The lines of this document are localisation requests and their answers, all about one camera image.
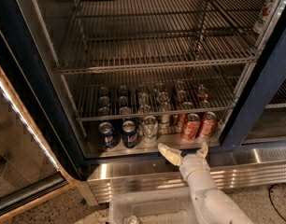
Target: wire rack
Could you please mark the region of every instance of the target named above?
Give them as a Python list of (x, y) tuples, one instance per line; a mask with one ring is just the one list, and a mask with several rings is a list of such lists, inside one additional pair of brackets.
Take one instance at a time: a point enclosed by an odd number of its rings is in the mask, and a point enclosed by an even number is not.
[[(78, 76), (68, 76), (68, 83), (72, 87), (82, 82), (83, 86), (75, 90), (73, 97), (75, 104), (77, 104), (79, 117), (78, 121), (91, 121), (103, 119), (123, 119), (130, 115), (121, 115), (119, 113), (118, 104), (118, 88), (120, 85), (127, 85), (129, 88), (129, 102), (128, 105), (132, 110), (132, 117), (142, 117), (146, 115), (159, 115), (164, 113), (179, 114), (184, 110), (173, 102), (172, 90), (173, 85), (177, 80), (185, 83), (187, 91), (186, 101), (193, 104), (193, 109), (190, 112), (206, 112), (227, 110), (234, 106), (233, 90), (244, 68), (241, 65), (223, 65), (213, 67), (195, 67), (190, 71), (185, 68), (171, 68), (165, 70), (142, 70), (130, 72), (116, 72), (105, 73), (99, 75), (80, 74)], [(168, 92), (170, 99), (171, 111), (159, 111), (159, 104), (157, 102), (157, 94), (153, 88), (157, 83), (163, 83)], [(194, 92), (194, 86), (203, 84), (208, 89), (209, 107), (200, 106), (200, 100)], [(139, 85), (145, 85), (149, 90), (149, 106), (151, 108), (149, 113), (138, 114), (139, 104), (136, 97), (136, 88)], [(110, 114), (107, 116), (99, 116), (100, 88), (108, 86), (110, 97)]]
[(286, 107), (286, 79), (266, 108)]
[[(226, 12), (252, 26), (255, 7), (232, 0)], [(255, 35), (243, 35), (208, 0), (85, 0), (79, 3), (61, 52), (63, 74), (254, 62)]]

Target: speckled floor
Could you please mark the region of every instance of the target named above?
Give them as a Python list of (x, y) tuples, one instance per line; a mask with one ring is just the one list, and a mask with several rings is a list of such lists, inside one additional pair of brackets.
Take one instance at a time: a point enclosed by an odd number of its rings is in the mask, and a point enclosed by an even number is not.
[[(279, 216), (269, 200), (270, 187), (232, 189), (225, 192), (254, 223), (285, 224), (286, 221)], [(273, 187), (271, 199), (279, 213), (286, 218), (286, 185), (279, 184)], [(82, 200), (78, 189), (74, 188), (4, 223), (105, 224), (106, 222), (108, 222), (108, 208), (88, 206)]]

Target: led light strip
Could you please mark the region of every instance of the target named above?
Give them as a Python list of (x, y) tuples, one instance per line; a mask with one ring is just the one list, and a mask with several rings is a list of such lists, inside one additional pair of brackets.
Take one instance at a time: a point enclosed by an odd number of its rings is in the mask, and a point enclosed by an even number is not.
[(36, 126), (31, 115), (27, 111), (23, 102), (21, 101), (19, 95), (15, 92), (10, 81), (7, 79), (5, 73), (0, 67), (0, 91), (3, 93), (4, 97), (11, 103), (13, 110), (18, 114), (21, 119), (21, 122), (25, 125), (30, 134), (34, 137), (36, 142), (39, 144), (41, 149), (47, 155), (53, 166), (59, 171), (57, 161), (54, 157), (51, 156), (51, 149), (42, 135), (41, 131)]

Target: refrigerator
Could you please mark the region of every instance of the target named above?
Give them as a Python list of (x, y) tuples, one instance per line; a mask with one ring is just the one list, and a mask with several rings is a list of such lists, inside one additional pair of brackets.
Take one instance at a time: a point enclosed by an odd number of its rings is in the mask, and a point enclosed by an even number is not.
[[(220, 189), (286, 182), (286, 0), (0, 0), (0, 100), (0, 219), (77, 184), (89, 205), (185, 187), (158, 143), (206, 141)], [(3, 176), (31, 159), (33, 182)]]

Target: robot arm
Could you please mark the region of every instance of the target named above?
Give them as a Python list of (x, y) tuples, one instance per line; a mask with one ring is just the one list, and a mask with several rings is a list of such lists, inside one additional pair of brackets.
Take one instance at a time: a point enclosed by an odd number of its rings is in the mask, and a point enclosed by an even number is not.
[(179, 166), (183, 179), (188, 182), (194, 211), (200, 224), (253, 223), (234, 201), (217, 188), (205, 159), (208, 151), (206, 143), (196, 154), (184, 158), (177, 149), (163, 144), (159, 144), (158, 148), (172, 164)]

